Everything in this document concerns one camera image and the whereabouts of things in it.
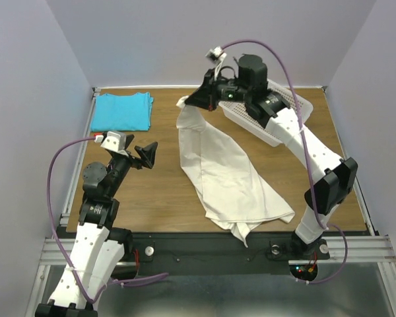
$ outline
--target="wooden table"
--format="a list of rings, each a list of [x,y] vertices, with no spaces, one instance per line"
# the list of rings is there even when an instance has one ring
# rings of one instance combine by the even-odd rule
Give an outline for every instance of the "wooden table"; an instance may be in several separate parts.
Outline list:
[[[180,110],[176,102],[181,96],[190,94],[191,89],[106,89],[102,94],[130,95],[150,91],[154,97],[151,128],[148,132],[135,131],[130,146],[145,146],[158,142],[156,163],[152,170],[131,169],[120,186],[115,198],[120,201],[115,227],[135,232],[220,232],[211,220],[205,218],[205,210],[189,178],[180,168],[178,130],[176,118]],[[331,120],[324,93],[321,89],[298,89],[298,94],[309,100],[314,110],[306,125],[332,151],[342,153],[337,134]],[[258,173],[295,210],[295,218],[288,224],[282,221],[263,223],[256,231],[292,231],[296,228],[306,202],[304,192],[308,190],[306,169],[284,146],[271,147],[227,119],[223,111],[203,111],[205,119],[221,131],[230,135],[248,154]],[[82,169],[91,162],[107,164],[109,154],[99,145],[90,142],[86,148]],[[79,208],[82,203],[82,178],[77,184],[75,199],[67,230],[76,230]],[[352,192],[332,216],[331,221],[343,230],[365,230],[365,223]]]

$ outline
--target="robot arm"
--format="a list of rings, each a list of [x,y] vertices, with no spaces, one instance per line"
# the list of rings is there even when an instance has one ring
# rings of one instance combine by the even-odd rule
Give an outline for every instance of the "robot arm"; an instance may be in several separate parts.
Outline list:
[[[267,66],[256,55],[243,55],[238,65],[238,77],[220,75],[226,54],[221,48],[210,50],[207,57],[216,63],[209,69],[203,84],[185,100],[185,104],[213,111],[219,101],[242,102],[247,114],[270,134],[281,140],[305,166],[306,158],[298,127],[298,117],[281,94],[268,89]],[[315,201],[322,224],[326,225],[339,204],[350,193],[358,168],[353,158],[343,160],[328,149],[304,126],[312,168]],[[292,235],[297,253],[307,253],[321,238],[321,228],[313,211],[311,192],[305,195],[307,207]]]
[[[133,138],[116,131],[96,137],[112,158],[107,166],[93,162],[82,172],[84,195],[70,255],[72,265],[66,265],[48,303],[38,305],[36,317],[97,316],[99,296],[114,267],[125,254],[132,253],[131,231],[113,228],[119,207],[114,195],[131,167],[153,167],[157,148],[157,142],[135,147],[140,157],[134,157],[126,151]],[[93,304],[82,294],[73,267]]]

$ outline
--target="white plastic basket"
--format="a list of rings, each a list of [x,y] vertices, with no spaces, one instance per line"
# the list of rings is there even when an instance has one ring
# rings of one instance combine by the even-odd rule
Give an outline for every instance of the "white plastic basket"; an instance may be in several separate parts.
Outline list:
[[[296,112],[296,105],[293,101],[293,96],[290,90],[280,86],[279,84],[271,81],[270,79],[268,79],[268,82],[269,89],[273,89],[274,91],[277,91],[279,94],[281,94]],[[309,118],[314,107],[312,106],[311,102],[303,99],[301,96],[298,96],[298,101],[301,105],[302,121],[305,122]],[[237,102],[221,101],[218,105],[222,107],[224,115],[227,118],[231,119],[233,122],[248,130],[264,142],[270,144],[272,147],[276,147],[277,145],[282,143],[274,135],[271,135],[269,132],[263,129],[256,120],[252,119],[246,113],[244,104],[239,104]]]

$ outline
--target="white towel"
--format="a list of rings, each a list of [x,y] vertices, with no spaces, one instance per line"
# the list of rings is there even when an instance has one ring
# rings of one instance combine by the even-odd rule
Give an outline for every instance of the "white towel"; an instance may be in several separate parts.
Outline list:
[[[180,166],[195,186],[205,216],[245,246],[248,233],[263,221],[289,223],[295,212],[258,175],[244,150],[206,122],[198,108],[185,106],[185,99],[176,105],[181,108],[176,123]]]

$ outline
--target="blue towel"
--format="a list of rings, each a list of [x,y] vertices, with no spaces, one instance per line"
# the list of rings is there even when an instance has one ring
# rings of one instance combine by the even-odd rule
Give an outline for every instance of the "blue towel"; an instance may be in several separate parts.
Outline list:
[[[133,96],[97,96],[91,131],[148,131],[153,100],[149,92]]]

